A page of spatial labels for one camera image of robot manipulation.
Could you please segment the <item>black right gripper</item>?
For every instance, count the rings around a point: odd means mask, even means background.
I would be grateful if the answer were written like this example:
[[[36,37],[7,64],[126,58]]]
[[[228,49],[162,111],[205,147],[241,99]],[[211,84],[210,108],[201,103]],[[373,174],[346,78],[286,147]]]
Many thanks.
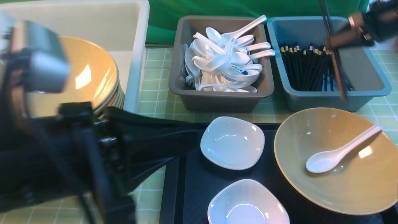
[[[349,47],[373,47],[398,34],[398,1],[378,0],[367,12],[355,12],[348,17],[347,24],[327,38],[329,49]]]

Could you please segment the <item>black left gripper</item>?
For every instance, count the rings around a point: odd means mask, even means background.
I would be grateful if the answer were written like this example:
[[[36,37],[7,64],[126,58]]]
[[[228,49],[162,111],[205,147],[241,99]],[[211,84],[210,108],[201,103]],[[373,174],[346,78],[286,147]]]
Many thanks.
[[[197,148],[201,130],[194,123],[158,119],[116,107],[104,109],[93,124],[99,134],[107,189],[94,195],[125,197],[169,162]]]

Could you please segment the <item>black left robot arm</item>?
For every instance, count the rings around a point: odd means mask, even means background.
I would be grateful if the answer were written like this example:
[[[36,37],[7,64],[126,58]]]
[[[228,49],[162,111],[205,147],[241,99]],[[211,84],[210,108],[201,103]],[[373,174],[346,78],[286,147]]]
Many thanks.
[[[3,35],[1,75],[1,212],[91,192],[105,224],[135,224],[128,195],[151,174],[196,148],[200,130],[185,121],[151,118],[91,102],[62,103],[54,116],[31,116],[30,92],[61,93],[71,58],[57,33],[29,20]]]

